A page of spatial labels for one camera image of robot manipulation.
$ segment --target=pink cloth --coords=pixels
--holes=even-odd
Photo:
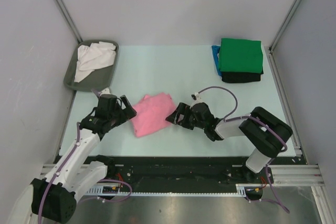
[[[146,94],[133,106],[136,117],[131,119],[137,137],[146,136],[171,125],[165,119],[176,109],[169,94],[160,93],[153,97]]]

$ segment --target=table top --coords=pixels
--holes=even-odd
[[[121,46],[111,93],[125,94],[131,104],[136,104],[145,94],[165,92],[178,105],[180,102],[191,104],[191,94],[203,88],[222,86],[238,98],[238,109],[232,116],[250,113],[261,106],[286,121],[267,55],[262,49],[264,74],[261,81],[233,84],[222,82],[218,76],[211,46]],[[235,106],[233,97],[223,90],[211,89],[201,97],[216,117],[223,117]],[[76,138],[76,122],[90,113],[97,101],[92,93],[77,92],[59,155],[64,155]],[[279,156],[296,155],[291,140],[287,145],[288,150]],[[106,134],[90,155],[234,157],[249,156],[254,148],[245,136],[212,142],[201,129],[191,131],[177,125],[137,138],[131,122],[127,122]]]

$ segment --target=gray basket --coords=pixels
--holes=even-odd
[[[81,45],[85,46],[91,46],[91,43],[98,43],[98,42],[109,42],[113,43],[116,46],[116,53],[115,53],[115,60],[114,64],[106,67],[106,68],[101,68],[93,71],[90,75],[88,75],[84,80],[81,82],[74,82],[75,80],[75,73],[76,73],[76,65],[77,65],[77,59],[78,59],[78,54],[77,54],[77,49]],[[91,91],[91,89],[96,89],[98,91],[103,90],[104,88],[107,88],[110,86],[112,77],[114,74],[114,70],[116,69],[117,61],[118,61],[118,52],[119,52],[119,46],[116,42],[112,40],[105,40],[105,39],[92,39],[92,40],[86,40],[80,43],[72,57],[68,66],[68,70],[64,76],[64,85],[67,86],[70,89],[73,90],[78,90],[78,91]]]

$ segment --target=white towel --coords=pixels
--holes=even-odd
[[[96,69],[113,65],[116,58],[115,48],[114,44],[102,41],[92,43],[90,47],[80,46],[77,51],[75,82],[82,81]]]

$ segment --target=metal floor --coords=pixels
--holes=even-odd
[[[131,197],[115,204],[86,201],[68,224],[322,223],[310,187],[276,190],[290,214],[268,202],[234,197]],[[269,188],[264,198],[274,198]]]

